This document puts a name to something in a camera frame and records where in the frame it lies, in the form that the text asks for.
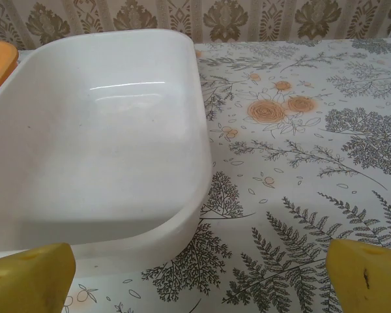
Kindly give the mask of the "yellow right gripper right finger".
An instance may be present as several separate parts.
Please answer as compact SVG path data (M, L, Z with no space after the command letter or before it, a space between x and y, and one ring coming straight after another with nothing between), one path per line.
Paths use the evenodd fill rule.
M335 239L326 269L343 312L391 312L391 249Z

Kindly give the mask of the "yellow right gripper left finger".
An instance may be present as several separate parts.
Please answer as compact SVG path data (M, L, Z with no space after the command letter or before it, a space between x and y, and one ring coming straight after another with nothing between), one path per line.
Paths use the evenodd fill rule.
M0 313L61 312L75 272L67 243L0 258Z

